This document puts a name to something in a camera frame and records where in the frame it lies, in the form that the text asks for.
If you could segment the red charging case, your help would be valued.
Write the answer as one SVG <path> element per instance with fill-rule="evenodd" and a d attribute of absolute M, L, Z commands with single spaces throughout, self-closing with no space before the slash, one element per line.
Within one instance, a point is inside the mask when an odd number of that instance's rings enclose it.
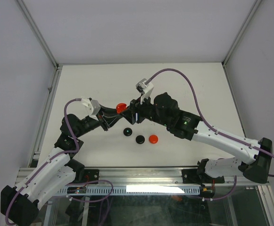
<path fill-rule="evenodd" d="M 116 112 L 117 112 L 117 114 L 122 113 L 122 112 L 125 111 L 126 109 L 127 109 L 127 104 L 125 104 L 125 103 L 119 103 L 119 104 L 117 104 L 117 106 L 116 106 Z"/>
<path fill-rule="evenodd" d="M 151 144 L 156 144 L 158 142 L 158 136 L 157 135 L 150 135 L 149 136 L 149 142 Z"/>

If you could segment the black earbud charging case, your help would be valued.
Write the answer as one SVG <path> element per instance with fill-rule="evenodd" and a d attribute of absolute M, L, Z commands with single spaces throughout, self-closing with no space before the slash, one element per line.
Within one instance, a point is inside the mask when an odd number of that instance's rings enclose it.
<path fill-rule="evenodd" d="M 145 142 L 145 137 L 142 135 L 138 135 L 135 139 L 136 143 L 143 144 Z"/>

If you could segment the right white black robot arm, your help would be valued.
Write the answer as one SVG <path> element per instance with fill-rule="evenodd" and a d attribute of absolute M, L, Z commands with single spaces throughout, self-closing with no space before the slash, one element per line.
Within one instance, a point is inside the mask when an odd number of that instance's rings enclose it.
<path fill-rule="evenodd" d="M 132 100 L 129 106 L 118 105 L 116 111 L 131 124 L 147 119 L 165 126 L 175 137 L 204 143 L 232 155 L 227 159 L 201 160 L 197 170 L 201 182 L 227 176 L 244 176 L 259 184 L 268 180 L 272 142 L 267 138 L 248 139 L 207 126 L 200 116 L 181 110 L 167 93 L 156 96 L 153 103 L 150 98 Z"/>

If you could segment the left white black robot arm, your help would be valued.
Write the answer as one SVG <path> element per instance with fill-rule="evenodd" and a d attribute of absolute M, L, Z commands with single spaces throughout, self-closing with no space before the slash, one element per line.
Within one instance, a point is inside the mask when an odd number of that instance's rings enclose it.
<path fill-rule="evenodd" d="M 79 137 L 102 127 L 105 131 L 122 115 L 116 109 L 87 103 L 88 114 L 79 119 L 64 109 L 61 135 L 48 156 L 15 186 L 5 186 L 0 193 L 0 211 L 8 226 L 29 226 L 44 204 L 61 188 L 83 181 L 84 165 L 73 157 L 83 145 Z"/>

